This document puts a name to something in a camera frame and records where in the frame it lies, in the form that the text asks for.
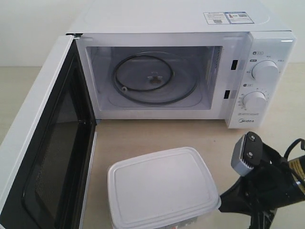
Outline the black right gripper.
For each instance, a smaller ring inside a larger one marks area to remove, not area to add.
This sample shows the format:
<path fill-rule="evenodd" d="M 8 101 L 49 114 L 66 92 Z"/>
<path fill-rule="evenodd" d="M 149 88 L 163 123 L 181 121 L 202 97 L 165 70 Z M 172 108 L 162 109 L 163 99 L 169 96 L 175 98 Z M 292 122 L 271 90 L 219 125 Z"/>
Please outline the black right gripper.
<path fill-rule="evenodd" d="M 222 213 L 251 213 L 251 229 L 268 229 L 278 208 L 305 200 L 305 157 L 289 160 L 296 144 L 284 155 L 263 145 L 262 159 L 249 176 L 238 180 L 221 196 Z"/>

